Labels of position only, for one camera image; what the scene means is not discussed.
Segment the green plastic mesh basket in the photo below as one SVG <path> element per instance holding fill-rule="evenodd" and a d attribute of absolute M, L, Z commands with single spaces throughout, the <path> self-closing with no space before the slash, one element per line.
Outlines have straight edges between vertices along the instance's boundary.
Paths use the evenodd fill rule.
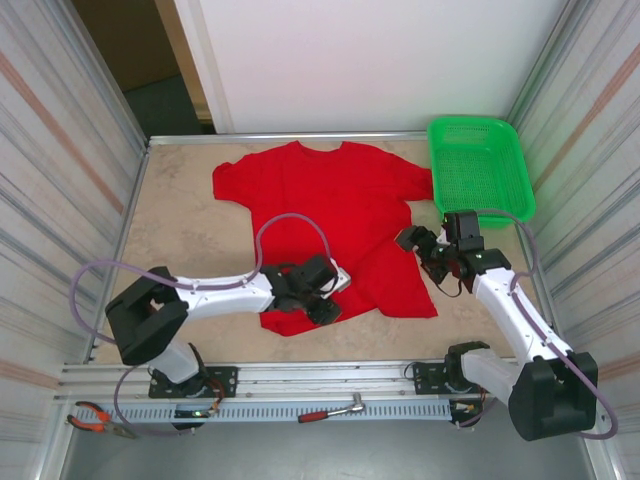
<path fill-rule="evenodd" d="M 439 212 L 498 209 L 522 222 L 536 201 L 516 130 L 491 117 L 443 116 L 427 128 Z"/>

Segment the brown wooden panel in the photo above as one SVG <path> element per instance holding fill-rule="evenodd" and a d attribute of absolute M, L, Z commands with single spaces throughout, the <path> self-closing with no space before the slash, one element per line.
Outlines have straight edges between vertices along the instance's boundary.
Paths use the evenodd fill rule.
<path fill-rule="evenodd" d="M 124 92 L 179 74 L 154 0 L 71 0 Z"/>

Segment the orange-handled pliers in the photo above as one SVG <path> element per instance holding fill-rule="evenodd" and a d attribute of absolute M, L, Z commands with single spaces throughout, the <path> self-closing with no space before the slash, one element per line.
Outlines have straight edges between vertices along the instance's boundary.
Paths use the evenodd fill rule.
<path fill-rule="evenodd" d="M 112 420 L 111 415 L 98 404 L 90 401 L 76 401 L 76 414 L 68 414 L 66 421 L 74 429 L 100 434 L 111 434 L 127 439 L 137 435 L 127 427 Z"/>

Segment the wooden door frame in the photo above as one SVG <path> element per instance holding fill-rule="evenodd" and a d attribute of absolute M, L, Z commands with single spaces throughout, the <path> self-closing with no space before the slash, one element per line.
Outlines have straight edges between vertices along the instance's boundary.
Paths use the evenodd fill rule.
<path fill-rule="evenodd" d="M 154 3 L 185 83 L 195 115 L 202 125 L 214 127 L 213 117 L 207 105 L 204 90 L 176 9 L 175 0 L 154 0 Z"/>

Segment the wide aluminium mounting rail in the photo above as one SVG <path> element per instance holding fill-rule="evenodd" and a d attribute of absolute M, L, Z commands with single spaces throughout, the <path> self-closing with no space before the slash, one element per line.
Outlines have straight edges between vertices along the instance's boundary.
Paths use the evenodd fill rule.
<path fill-rule="evenodd" d="M 346 362 L 244 362 L 224 388 L 233 401 L 311 401 L 350 399 L 359 393 L 364 400 L 414 397 L 411 369 L 402 360 Z M 68 365 L 54 393 L 57 402 L 113 399 L 115 392 L 125 403 L 146 401 L 152 377 L 146 366 L 127 371 L 124 365 Z"/>

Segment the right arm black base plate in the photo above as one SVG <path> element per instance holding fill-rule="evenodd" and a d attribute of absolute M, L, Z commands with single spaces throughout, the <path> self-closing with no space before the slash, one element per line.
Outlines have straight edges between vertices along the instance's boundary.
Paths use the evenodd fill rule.
<path fill-rule="evenodd" d="M 436 362 L 411 362 L 405 368 L 403 375 L 413 383 L 417 395 L 487 393 L 487 390 L 480 385 L 472 384 L 466 380 L 455 384 L 443 360 Z"/>

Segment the red t-shirt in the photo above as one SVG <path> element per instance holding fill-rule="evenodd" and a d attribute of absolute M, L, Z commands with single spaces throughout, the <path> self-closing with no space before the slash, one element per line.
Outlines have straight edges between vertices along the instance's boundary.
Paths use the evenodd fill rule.
<path fill-rule="evenodd" d="M 344 142 L 317 151 L 299 142 L 252 153 L 212 172 L 215 199 L 250 211 L 267 265 L 302 264 L 329 251 L 351 284 L 333 300 L 341 320 L 438 312 L 413 255 L 395 243 L 412 223 L 412 201 L 434 197 L 432 173 L 377 147 Z"/>

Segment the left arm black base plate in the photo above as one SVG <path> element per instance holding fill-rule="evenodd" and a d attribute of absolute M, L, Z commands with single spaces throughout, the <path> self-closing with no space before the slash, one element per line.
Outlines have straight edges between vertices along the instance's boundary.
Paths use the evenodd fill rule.
<path fill-rule="evenodd" d="M 165 374 L 153 370 L 148 396 L 152 399 L 234 398 L 238 373 L 239 369 L 234 366 L 206 366 L 204 372 L 182 383 L 173 383 Z"/>

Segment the red-handled ratchet wrench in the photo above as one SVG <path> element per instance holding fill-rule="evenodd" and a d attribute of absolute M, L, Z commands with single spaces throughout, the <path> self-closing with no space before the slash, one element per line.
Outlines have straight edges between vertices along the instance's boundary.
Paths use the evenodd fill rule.
<path fill-rule="evenodd" d="M 322 410 L 309 412 L 297 417 L 297 421 L 299 424 L 313 423 L 317 421 L 327 420 L 331 417 L 347 415 L 347 414 L 355 414 L 360 413 L 365 410 L 365 404 L 362 400 L 360 393 L 355 393 L 353 395 L 353 402 L 351 405 L 340 409 L 334 410 Z"/>

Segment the small circuit board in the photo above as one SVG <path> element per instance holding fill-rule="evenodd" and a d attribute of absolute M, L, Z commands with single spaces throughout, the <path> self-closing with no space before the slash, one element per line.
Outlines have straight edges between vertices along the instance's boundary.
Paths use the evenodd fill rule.
<path fill-rule="evenodd" d="M 451 400 L 449 402 L 451 417 L 453 421 L 464 422 L 470 420 L 483 410 L 481 400 Z"/>
<path fill-rule="evenodd" d="M 193 420 L 203 422 L 206 419 L 212 418 L 218 413 L 216 408 L 199 408 L 199 409 L 176 409 L 173 414 L 173 419 L 179 422 L 186 422 L 187 420 Z"/>

